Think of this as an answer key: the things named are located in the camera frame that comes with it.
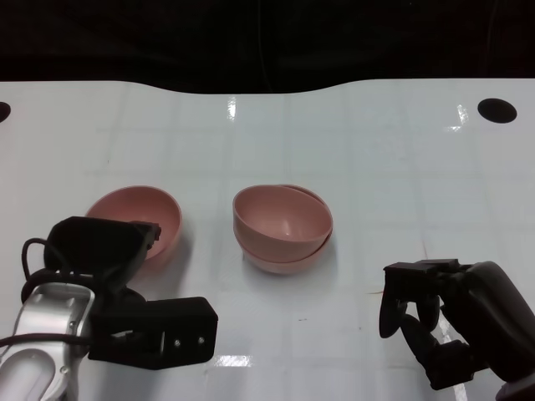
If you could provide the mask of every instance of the black cable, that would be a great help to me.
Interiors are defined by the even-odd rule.
[[[262,0],[257,0],[257,41],[258,41],[258,54],[260,56],[260,66],[262,68],[262,76],[267,90],[270,94],[273,93],[271,83],[269,82],[268,72],[266,71],[266,63],[264,62],[264,51],[262,49]]]
[[[89,338],[73,336],[71,334],[52,334],[52,333],[34,333],[34,334],[19,334],[2,338],[0,340],[0,348],[9,345],[23,344],[23,343],[41,343],[41,342],[61,342],[69,345],[85,345],[89,346],[93,342]]]
[[[26,277],[26,281],[30,278],[30,269],[28,267],[28,248],[32,244],[41,244],[47,247],[52,253],[59,259],[59,262],[61,263],[61,274],[62,276],[68,276],[70,272],[73,271],[70,264],[67,262],[67,260],[64,258],[64,256],[61,254],[60,251],[56,249],[55,246],[50,244],[48,241],[42,239],[42,238],[30,238],[26,242],[24,242],[23,245],[23,251],[21,254],[21,258],[23,260],[23,271],[24,271],[24,277]]]

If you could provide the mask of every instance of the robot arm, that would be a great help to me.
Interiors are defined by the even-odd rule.
[[[419,319],[405,313],[407,302],[416,303]],[[440,310],[467,343],[439,344],[431,335]],[[490,368],[506,382],[497,400],[535,399],[535,316],[496,263],[449,259],[386,267],[380,336],[398,328],[433,389]]]
[[[72,401],[78,366],[90,359],[163,369],[214,353],[217,315],[204,298],[147,302],[126,283],[160,228],[71,217],[23,248],[27,282],[13,336],[0,357],[0,399]],[[29,243],[45,245],[45,268],[29,275]]]

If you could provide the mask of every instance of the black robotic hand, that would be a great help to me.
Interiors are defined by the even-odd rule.
[[[23,248],[23,302],[50,282],[90,289],[95,302],[88,316],[89,359],[146,369],[208,361],[218,317],[205,298],[146,301],[127,287],[160,232],[157,224],[143,221],[70,217],[59,222],[46,241],[28,240]],[[45,245],[45,268],[29,275],[26,253],[34,242]]]
[[[407,302],[416,303],[420,320],[405,313]],[[468,344],[440,344],[432,336],[440,310]],[[496,263],[446,259],[385,267],[380,336],[398,328],[433,389],[470,381],[474,372],[490,368],[506,382],[496,400],[535,399],[535,316]]]

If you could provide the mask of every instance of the pink bowl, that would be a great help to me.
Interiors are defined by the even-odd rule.
[[[310,268],[324,253],[327,248],[327,243],[331,237],[332,232],[327,236],[323,245],[309,257],[305,257],[300,261],[291,261],[289,263],[275,263],[272,261],[264,261],[258,256],[253,255],[239,240],[238,234],[236,234],[237,243],[242,248],[243,255],[256,267],[265,272],[275,274],[294,274],[299,273]]]
[[[303,188],[302,186],[292,185],[292,184],[280,184],[279,186],[285,186],[286,188],[292,188],[293,190],[299,190],[299,191],[303,192],[304,194],[312,196],[314,199],[320,201],[321,203],[324,204],[325,207],[327,207],[327,204],[324,202],[323,199],[321,199],[319,196],[314,194],[311,190],[307,190],[306,188]]]
[[[253,255],[276,263],[312,255],[333,230],[326,205],[282,185],[257,185],[238,192],[233,212],[241,243]]]
[[[160,240],[147,252],[143,268],[159,270],[173,257],[181,234],[181,208],[163,190],[129,186],[100,198],[87,217],[117,221],[147,221],[160,225]]]

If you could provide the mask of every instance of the white table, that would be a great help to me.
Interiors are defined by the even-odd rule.
[[[496,97],[518,111],[493,124]],[[20,251],[107,192],[153,185],[180,203],[180,255],[136,279],[149,299],[203,296],[216,356],[160,372],[84,360],[81,401],[488,401],[490,371],[434,392],[398,332],[382,340],[382,268],[493,260],[527,301],[535,282],[535,81],[367,81],[306,94],[178,94],[120,82],[1,83],[0,337],[20,307]],[[261,183],[316,191],[334,216],[322,263],[263,274],[232,234],[232,197]],[[31,251],[41,266],[42,249]],[[435,335],[456,334],[441,321]]]

